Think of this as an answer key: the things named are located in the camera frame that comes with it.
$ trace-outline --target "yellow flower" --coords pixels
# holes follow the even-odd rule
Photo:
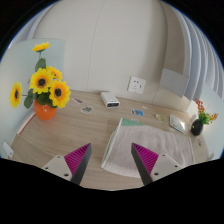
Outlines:
[[[51,45],[49,45],[48,42],[46,43],[42,43],[42,44],[36,44],[35,47],[32,49],[33,51],[36,51],[36,52],[42,52],[44,51],[46,48],[50,47]]]
[[[16,82],[12,87],[12,91],[9,97],[11,106],[16,108],[17,105],[20,104],[21,97],[22,97],[21,83]]]
[[[30,79],[30,89],[33,89],[33,93],[41,94],[42,92],[47,93],[48,87],[53,84],[53,76],[50,70],[39,68]]]
[[[65,107],[67,102],[69,101],[69,95],[71,91],[69,87],[66,86],[66,82],[61,82],[61,80],[55,80],[54,84],[50,89],[49,98],[52,99],[52,103],[54,106],[58,106],[60,108]]]
[[[59,80],[61,80],[61,79],[63,79],[63,77],[62,77],[62,72],[60,72],[59,70],[57,70],[56,68],[53,68],[53,67],[48,67],[48,66],[46,66],[46,69],[50,69],[51,70],[51,74],[53,75],[53,77],[55,78],[55,79],[59,79]]]

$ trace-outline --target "electrical outlet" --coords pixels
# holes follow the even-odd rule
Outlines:
[[[128,91],[142,94],[145,87],[145,82],[146,80],[144,79],[140,79],[140,78],[136,78],[132,76],[129,82]]]

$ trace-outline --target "green leaf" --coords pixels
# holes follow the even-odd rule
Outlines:
[[[33,97],[33,89],[30,89],[30,90],[28,91],[28,96],[32,96],[32,97]]]
[[[40,105],[46,105],[48,102],[48,96],[46,93],[41,93],[40,96],[37,98],[37,103]]]
[[[40,58],[40,60],[37,62],[35,66],[35,72],[38,71],[39,68],[46,68],[46,59],[45,58]]]
[[[33,98],[31,96],[27,96],[24,100],[24,106],[28,109],[33,103]]]
[[[37,93],[33,94],[33,100],[37,98]]]
[[[53,105],[53,101],[51,99],[48,99],[48,105],[51,107],[51,108],[57,108],[57,106],[54,106]]]

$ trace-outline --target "desk surface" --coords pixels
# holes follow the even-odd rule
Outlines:
[[[84,103],[75,103],[73,97],[81,99]],[[208,148],[203,135],[192,135],[192,121],[187,113],[119,97],[118,108],[106,108],[100,94],[97,93],[72,91],[70,98],[66,107],[58,108],[51,120],[42,121],[34,116],[22,134],[14,139],[11,145],[14,150],[12,160],[42,168],[55,155],[65,156],[91,143],[92,155],[80,186],[102,190],[139,188],[143,186],[141,179],[116,175],[101,168],[107,143],[121,117],[138,119],[146,125],[182,135],[169,125],[170,114],[185,122],[185,135],[191,138],[195,163],[208,160]],[[81,109],[88,105],[93,106],[92,112],[82,113]],[[131,108],[142,110],[144,116],[133,115]],[[163,115],[166,121],[158,121],[156,114]]]

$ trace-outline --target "card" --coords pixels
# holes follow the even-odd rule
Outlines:
[[[82,100],[77,99],[77,98],[72,98],[72,100],[73,100],[74,102],[76,102],[77,104],[81,104],[81,103],[83,103]]]
[[[143,114],[143,111],[141,110],[136,110],[136,109],[131,109],[131,112],[134,114],[134,115],[138,115],[138,116],[144,116]]]
[[[83,107],[81,112],[84,114],[90,114],[92,110],[93,110],[92,106],[87,106],[87,107]]]

